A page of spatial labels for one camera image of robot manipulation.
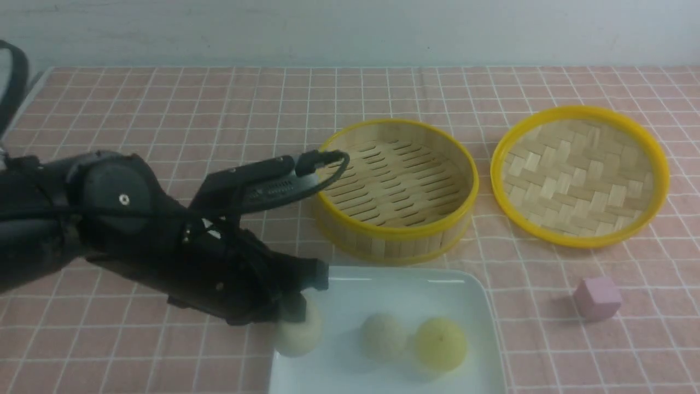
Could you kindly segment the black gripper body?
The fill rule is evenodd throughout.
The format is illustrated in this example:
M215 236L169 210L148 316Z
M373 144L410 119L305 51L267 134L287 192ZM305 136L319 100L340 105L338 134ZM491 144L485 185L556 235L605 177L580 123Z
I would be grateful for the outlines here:
M168 302L230 325L276 322L283 295L301 293L302 258L271 250L249 230L215 237L191 218L164 221Z

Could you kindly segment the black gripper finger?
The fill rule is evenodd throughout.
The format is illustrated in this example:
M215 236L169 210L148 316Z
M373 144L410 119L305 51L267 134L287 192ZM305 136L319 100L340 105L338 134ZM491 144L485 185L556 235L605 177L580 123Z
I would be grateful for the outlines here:
M276 322L304 323L307 320L307 299L303 293L283 295L275 306Z
M325 291L329 287L328 263L317 258L302 258L299 263L300 289Z

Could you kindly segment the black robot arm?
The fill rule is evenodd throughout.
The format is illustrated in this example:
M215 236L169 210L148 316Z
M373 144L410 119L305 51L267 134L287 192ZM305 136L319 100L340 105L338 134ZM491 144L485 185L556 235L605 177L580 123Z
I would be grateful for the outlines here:
M328 264L271 250L241 218L316 194L339 177L317 169L347 159L311 150L213 172L185 206L137 154L2 154L2 292L83 258L230 325L302 322L302 293L328 288Z

